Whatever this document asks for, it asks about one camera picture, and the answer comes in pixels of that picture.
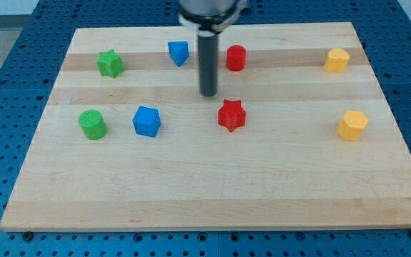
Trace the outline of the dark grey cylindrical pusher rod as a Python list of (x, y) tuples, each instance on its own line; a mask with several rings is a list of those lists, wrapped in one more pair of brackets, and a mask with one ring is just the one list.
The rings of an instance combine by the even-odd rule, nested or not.
[(199, 87), (202, 96), (212, 97), (218, 87), (218, 35), (198, 33)]

